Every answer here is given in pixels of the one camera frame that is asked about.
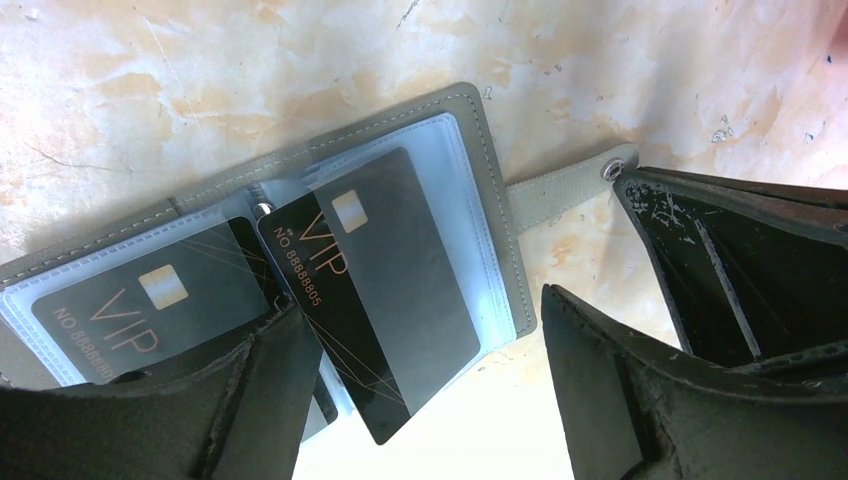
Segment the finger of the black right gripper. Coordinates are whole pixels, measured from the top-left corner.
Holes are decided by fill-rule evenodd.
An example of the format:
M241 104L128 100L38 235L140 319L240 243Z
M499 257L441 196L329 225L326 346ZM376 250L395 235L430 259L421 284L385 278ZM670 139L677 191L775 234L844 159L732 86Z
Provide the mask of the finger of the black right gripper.
M615 195L681 347L806 385L847 381L847 194L644 167Z

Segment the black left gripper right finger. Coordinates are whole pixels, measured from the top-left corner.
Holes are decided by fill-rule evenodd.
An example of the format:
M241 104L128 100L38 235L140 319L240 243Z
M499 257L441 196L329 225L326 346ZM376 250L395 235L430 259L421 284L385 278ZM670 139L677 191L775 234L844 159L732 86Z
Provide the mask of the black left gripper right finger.
M578 479L843 479L847 360L729 368L541 294L543 337Z

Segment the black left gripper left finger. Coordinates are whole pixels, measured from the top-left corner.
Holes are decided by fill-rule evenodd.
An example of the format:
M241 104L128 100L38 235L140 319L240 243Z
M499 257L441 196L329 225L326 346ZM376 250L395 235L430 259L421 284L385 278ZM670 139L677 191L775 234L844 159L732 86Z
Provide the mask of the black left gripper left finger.
M289 306L91 383L1 391L5 479L288 479L322 356Z

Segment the black credit card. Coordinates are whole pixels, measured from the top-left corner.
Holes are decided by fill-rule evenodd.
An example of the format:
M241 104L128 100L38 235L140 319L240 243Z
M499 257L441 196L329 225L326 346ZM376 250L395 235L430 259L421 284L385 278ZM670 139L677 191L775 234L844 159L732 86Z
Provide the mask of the black credit card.
M31 314L84 383L172 358L268 313L281 290L246 217L170 231L79 267Z

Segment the grey leather card holder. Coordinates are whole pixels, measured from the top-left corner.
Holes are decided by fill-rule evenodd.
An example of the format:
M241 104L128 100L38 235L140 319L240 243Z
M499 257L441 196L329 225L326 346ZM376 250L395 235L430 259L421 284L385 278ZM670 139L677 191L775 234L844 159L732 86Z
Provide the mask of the grey leather card holder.
M248 218L281 290L271 310L297 302L259 233L259 220L396 148L410 156L481 343L439 392L486 354L535 329L519 234L607 190L639 162L636 147L624 143L506 185L478 90L453 85L249 160L122 220L3 265L3 385L47 390L84 384L31 314L32 303L81 279L77 267L153 236L162 245L170 231L192 234L219 220ZM303 436L317 436L352 413L359 414L324 349Z

